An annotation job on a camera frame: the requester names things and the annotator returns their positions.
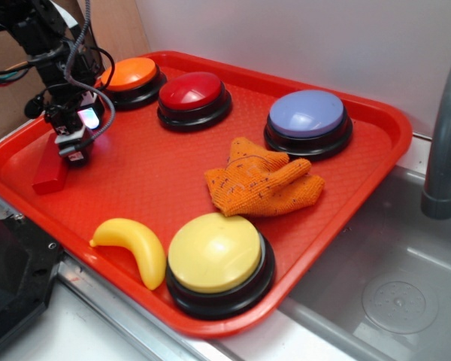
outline led light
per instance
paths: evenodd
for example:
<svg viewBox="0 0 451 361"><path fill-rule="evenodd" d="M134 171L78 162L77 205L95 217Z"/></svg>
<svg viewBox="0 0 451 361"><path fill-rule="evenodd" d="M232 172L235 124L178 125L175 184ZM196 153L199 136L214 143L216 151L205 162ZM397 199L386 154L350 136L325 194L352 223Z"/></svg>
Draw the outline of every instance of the led light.
<svg viewBox="0 0 451 361"><path fill-rule="evenodd" d="M78 116L82 120L82 123L89 129L97 129L100 126L100 119L95 114L93 108L78 111Z"/></svg>

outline sink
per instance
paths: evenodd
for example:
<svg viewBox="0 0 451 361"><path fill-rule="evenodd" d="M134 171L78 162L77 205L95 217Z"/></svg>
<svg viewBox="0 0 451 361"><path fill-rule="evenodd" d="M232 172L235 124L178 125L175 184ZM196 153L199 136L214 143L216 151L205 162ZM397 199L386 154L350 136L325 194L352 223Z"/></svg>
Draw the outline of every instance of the sink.
<svg viewBox="0 0 451 361"><path fill-rule="evenodd" d="M451 360L451 219L395 167L280 310L356 359Z"/></svg>

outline button top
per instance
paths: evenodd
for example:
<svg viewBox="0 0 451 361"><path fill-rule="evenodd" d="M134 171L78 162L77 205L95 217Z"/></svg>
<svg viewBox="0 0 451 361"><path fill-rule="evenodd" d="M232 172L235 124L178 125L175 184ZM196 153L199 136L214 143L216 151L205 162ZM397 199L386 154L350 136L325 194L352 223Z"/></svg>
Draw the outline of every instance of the button top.
<svg viewBox="0 0 451 361"><path fill-rule="evenodd" d="M197 71L176 77L159 92L162 104L176 111L190 111L217 99L222 81L215 74Z"/></svg>
<svg viewBox="0 0 451 361"><path fill-rule="evenodd" d="M256 270L262 249L254 225L241 216L205 214L177 232L168 264L180 284L199 293L239 286Z"/></svg>
<svg viewBox="0 0 451 361"><path fill-rule="evenodd" d="M101 77L102 84L107 83L111 72L112 68L104 71ZM152 59L124 59L116 63L114 75L107 89L113 92L134 89L151 80L156 73L157 67Z"/></svg>
<svg viewBox="0 0 451 361"><path fill-rule="evenodd" d="M330 132L341 123L342 101L322 90L302 90L278 99L269 117L274 129L292 138L313 138Z"/></svg>

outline sink drain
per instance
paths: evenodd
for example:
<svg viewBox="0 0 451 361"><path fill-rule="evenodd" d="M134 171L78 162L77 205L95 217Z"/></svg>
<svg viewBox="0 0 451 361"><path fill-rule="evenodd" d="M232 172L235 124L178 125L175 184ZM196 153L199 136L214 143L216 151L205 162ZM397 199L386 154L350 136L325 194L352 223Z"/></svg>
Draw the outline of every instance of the sink drain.
<svg viewBox="0 0 451 361"><path fill-rule="evenodd" d="M364 289L362 304L374 323L399 334L422 331L433 323L438 311L434 291L402 273L373 279Z"/></svg>

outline tray rim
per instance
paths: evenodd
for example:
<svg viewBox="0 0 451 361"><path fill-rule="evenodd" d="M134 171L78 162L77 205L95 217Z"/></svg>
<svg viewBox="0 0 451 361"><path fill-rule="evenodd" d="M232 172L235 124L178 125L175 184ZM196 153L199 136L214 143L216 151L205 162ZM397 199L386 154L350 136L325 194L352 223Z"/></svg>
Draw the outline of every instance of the tray rim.
<svg viewBox="0 0 451 361"><path fill-rule="evenodd" d="M256 307L252 308L244 314L240 314L227 320L204 322L202 320L196 320L191 317L184 317L183 314L174 309L166 309L163 302L159 302L159 300L154 297L147 298L147 301L149 302L147 303L147 305L144 305L143 302L139 301L139 303L143 307L149 309L147 306L150 306L151 308L153 308L149 309L149 311L155 314L160 320L162 320L162 322L186 335L201 338L218 338L243 332L244 330L249 329L250 327L253 327L257 323L264 320L277 308L280 302L286 297L289 291L298 282L299 278L310 268L313 262L332 242L334 237L338 234L339 230L345 226L351 216L354 215L354 213L361 207L361 205L380 184L384 177L387 176L387 174L392 170L396 162L410 146L413 134L411 125L405 115L403 115L398 109L390 105L350 95L347 93L337 92L320 86L314 86L295 80L284 79L274 75L264 74L258 71L240 68L235 65L228 65L210 59L203 59L197 56L179 53L176 51L159 51L148 53L143 56L154 59L161 66L168 66L168 62L176 62L177 60L181 60L184 64L186 64L187 62L193 63L194 66L201 71L213 69L214 71L219 72L219 77L222 77L225 83L233 83L234 85L246 87L247 89L251 89L251 85L253 85L252 87L260 88L260 85L258 85L258 83L252 82L251 80L259 79L260 84L273 83L275 86L274 89L277 92L273 95L277 97L300 89L327 90L337 95L344 102L354 102L360 105L367 105L371 110L385 113L395 121L392 124L384 125L386 127L395 128L395 138L391 138L392 149L389 151L388 156L383 159L383 161L369 174L367 178L365 178L364 183L359 187L354 196L351 197L349 201L346 202L346 204L335 215L336 218L341 220L341 223L337 223L337 221L335 221L334 227L331 227L331 220L328 225L326 225L324 229L322 229L322 231L315 237L310 246L306 250L304 250L303 254L299 257L297 262L295 262L295 264L291 266L287 273L285 273L280 282L274 285L274 288L271 290L271 292L269 292L269 294L266 295L266 297ZM179 66L176 66L175 63L174 68L183 70L180 69ZM239 80L228 81L232 74L235 78L239 78ZM12 156L13 154L15 154L14 149L17 149L18 147L22 149L23 147L25 147L28 144L25 142L25 139L29 139L29 137L33 137L34 135L43 135L49 131L50 127L41 119L37 119L30 122L29 124L26 124L24 127L18 129L15 133L10 135L6 139L0 141L1 157L3 158L4 156ZM62 235L62 237L71 237L72 239L80 238L69 229L66 229L66 232L64 232L64 227L61 227L55 221L50 222L45 214L42 214L41 211L37 210L33 205L29 204L17 191L10 189L1 182L0 196L17 210L23 212L26 217L32 219L39 226L47 224L47 227L44 227L44 229L50 234L54 236ZM95 269L99 274L101 274L108 281L114 284L114 286L126 292L136 301L140 298L143 298L143 295L139 295L134 291L135 284L133 284L130 280L121 280L123 284L117 284L116 282L114 282L114 280L110 277L110 272L106 269L107 267L104 267L103 260L101 265L97 265L94 262L85 261L84 258L86 258L87 254L90 255L91 253L89 253L89 250L86 248L86 245L84 243L86 242L78 242L78 244L70 247L72 249L67 247L67 245L64 245L64 248L66 248L68 251L71 251L72 255L78 258L80 262L84 262L87 266ZM164 317L156 314L155 310L158 309L161 309L162 316L166 316L165 319Z"/></svg>

